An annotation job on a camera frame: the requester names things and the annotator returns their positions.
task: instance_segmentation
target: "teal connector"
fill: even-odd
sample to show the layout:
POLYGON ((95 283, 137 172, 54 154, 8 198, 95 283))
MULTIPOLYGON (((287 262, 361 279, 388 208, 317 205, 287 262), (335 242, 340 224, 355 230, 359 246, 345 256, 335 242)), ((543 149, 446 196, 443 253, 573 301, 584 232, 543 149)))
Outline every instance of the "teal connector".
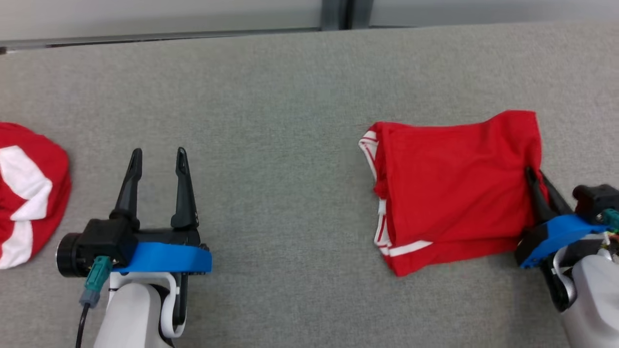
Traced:
POLYGON ((610 226, 614 230, 619 230, 619 212, 614 209, 606 209, 602 212, 604 225, 610 226))
POLYGON ((92 264, 84 283, 84 292, 79 300, 82 306, 87 303, 91 308, 97 306, 99 298, 101 298, 101 289, 103 289, 105 281, 110 277, 112 266, 112 261, 107 256, 97 256, 95 258, 95 262, 92 264))

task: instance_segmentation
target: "gray table surface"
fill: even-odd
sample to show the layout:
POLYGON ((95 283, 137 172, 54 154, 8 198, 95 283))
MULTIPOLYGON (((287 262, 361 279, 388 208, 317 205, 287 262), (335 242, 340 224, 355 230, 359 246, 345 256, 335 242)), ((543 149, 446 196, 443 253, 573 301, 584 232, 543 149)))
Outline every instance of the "gray table surface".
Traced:
MULTIPOLYGON (((55 247, 105 217, 144 150, 139 217, 169 224, 185 146, 214 272, 190 279, 186 347, 565 347, 542 276, 510 254, 396 278, 372 240, 357 141, 375 121, 474 123, 538 112, 565 195, 619 186, 619 25, 522 24, 210 38, 0 56, 0 120, 71 158, 45 249, 0 271, 0 346, 74 343, 83 279, 55 247)), ((89 315, 92 345, 103 307, 89 315)))

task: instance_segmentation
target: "red garment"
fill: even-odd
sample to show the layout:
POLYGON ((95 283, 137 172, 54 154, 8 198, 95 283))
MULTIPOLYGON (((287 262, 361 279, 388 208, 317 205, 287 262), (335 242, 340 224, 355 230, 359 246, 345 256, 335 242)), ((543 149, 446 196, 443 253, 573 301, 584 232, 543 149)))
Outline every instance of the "red garment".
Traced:
POLYGON ((379 122, 359 146, 380 198, 374 242, 397 276, 513 251, 534 224, 524 176, 542 161, 533 111, 450 127, 379 122))
POLYGON ((0 269, 22 264, 50 239, 71 192, 60 146, 18 124, 0 122, 0 269))

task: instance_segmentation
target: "white wall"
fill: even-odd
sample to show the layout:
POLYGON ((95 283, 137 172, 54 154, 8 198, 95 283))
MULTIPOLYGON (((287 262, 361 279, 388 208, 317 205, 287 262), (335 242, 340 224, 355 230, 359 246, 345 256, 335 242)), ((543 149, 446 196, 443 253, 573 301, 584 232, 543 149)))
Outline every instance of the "white wall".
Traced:
POLYGON ((0 0, 0 41, 318 27, 321 0, 0 0))
POLYGON ((619 0, 374 0, 370 25, 619 19, 619 0))

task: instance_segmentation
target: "black cable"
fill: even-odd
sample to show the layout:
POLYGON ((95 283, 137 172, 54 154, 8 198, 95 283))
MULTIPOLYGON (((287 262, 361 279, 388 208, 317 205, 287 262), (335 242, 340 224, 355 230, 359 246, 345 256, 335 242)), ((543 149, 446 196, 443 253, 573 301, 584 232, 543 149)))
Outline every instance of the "black cable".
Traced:
POLYGON ((79 326, 77 327, 76 348, 82 347, 82 335, 84 334, 84 324, 86 323, 86 316, 88 315, 89 308, 90 303, 85 303, 84 309, 82 310, 82 317, 79 318, 79 326))

